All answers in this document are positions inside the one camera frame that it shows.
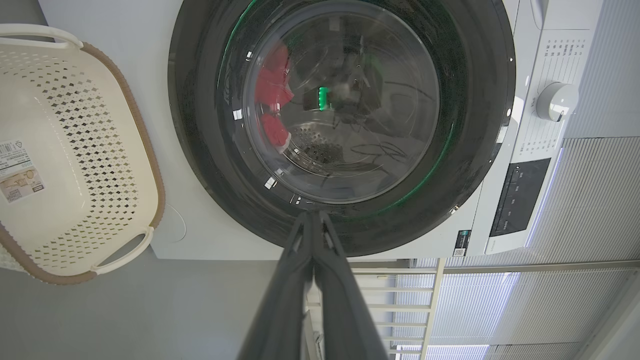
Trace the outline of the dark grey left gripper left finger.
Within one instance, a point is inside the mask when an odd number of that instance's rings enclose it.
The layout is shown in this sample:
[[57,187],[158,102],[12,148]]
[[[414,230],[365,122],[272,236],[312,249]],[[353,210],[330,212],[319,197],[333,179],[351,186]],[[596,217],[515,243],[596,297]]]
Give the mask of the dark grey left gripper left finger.
[[310,213],[288,235],[237,360],[301,360],[304,298],[313,280]]

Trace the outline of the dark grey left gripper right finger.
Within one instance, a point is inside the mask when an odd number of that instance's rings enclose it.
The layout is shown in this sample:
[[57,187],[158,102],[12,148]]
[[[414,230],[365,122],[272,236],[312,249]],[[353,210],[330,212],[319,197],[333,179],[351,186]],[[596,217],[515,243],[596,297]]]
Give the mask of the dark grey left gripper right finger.
[[313,214],[313,264],[322,294],[325,360],[388,360],[338,233],[324,212]]

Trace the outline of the black round glass washer door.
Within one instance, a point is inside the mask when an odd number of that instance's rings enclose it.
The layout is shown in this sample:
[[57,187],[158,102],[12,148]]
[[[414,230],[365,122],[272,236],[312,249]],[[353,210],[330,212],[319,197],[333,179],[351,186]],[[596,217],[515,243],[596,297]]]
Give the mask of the black round glass washer door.
[[[255,103],[279,41],[283,153]],[[516,76],[503,0],[183,0],[169,70],[188,162],[242,238],[283,247],[300,214],[322,212],[362,258],[394,257],[473,196]]]

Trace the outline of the red and white garment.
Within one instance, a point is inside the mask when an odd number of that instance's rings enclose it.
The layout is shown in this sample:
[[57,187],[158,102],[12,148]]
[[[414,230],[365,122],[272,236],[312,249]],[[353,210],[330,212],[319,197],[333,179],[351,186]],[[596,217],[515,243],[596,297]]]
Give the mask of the red and white garment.
[[282,108],[294,98],[290,88],[290,53],[278,41],[259,71],[254,90],[254,103],[258,106],[258,119],[270,145],[282,154],[291,142],[291,133],[281,120]]

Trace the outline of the black washing machine control panel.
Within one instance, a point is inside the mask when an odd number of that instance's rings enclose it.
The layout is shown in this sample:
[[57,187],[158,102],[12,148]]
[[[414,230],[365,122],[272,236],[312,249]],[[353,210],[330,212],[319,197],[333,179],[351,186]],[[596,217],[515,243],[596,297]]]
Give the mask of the black washing machine control panel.
[[524,231],[541,192],[551,158],[512,162],[505,176],[490,237]]

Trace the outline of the cream laundry basket brown rim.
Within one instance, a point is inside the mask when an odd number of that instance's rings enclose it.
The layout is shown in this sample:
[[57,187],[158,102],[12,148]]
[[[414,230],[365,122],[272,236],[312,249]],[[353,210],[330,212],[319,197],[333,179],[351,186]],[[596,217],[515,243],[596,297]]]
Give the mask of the cream laundry basket brown rim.
[[93,280],[151,244],[165,189],[126,78],[65,30],[0,23],[0,142],[22,141],[46,186],[7,203],[0,268],[55,285]]

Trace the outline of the product label sticker with barcode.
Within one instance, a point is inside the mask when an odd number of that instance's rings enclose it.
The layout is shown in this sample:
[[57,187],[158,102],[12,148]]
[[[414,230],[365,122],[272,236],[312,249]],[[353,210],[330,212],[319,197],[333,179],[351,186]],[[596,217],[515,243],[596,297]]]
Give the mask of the product label sticker with barcode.
[[0,141],[0,193],[13,204],[46,188],[21,140]]

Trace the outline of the white washing machine dial knob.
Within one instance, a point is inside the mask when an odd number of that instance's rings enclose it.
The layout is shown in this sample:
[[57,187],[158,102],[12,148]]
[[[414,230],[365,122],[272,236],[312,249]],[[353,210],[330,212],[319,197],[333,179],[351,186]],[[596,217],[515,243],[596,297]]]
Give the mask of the white washing machine dial knob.
[[535,113],[542,120],[554,123],[569,117],[579,102],[579,87],[574,84],[553,82],[537,98]]

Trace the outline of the white railing rack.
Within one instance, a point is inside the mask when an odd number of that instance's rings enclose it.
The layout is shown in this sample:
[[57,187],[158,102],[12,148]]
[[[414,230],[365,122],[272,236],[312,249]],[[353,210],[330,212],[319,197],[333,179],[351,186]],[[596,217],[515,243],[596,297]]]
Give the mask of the white railing rack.
[[412,268],[411,260],[352,262],[387,360],[426,360],[434,329],[445,260]]

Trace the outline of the white round filter cover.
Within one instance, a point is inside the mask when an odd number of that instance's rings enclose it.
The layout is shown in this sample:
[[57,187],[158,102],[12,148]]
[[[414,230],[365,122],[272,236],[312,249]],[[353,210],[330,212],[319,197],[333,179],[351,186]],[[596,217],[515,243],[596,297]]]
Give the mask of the white round filter cover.
[[174,244],[183,240],[186,236],[186,223],[181,214],[171,206],[165,203],[162,221],[158,226],[158,230],[164,243]]

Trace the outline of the small QR code sticker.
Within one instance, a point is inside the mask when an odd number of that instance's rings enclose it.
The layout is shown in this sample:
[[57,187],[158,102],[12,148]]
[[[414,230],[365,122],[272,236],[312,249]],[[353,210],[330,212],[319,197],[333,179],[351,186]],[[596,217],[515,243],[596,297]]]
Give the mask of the small QR code sticker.
[[467,254],[471,230],[460,230],[455,238],[455,247],[452,257],[464,257]]

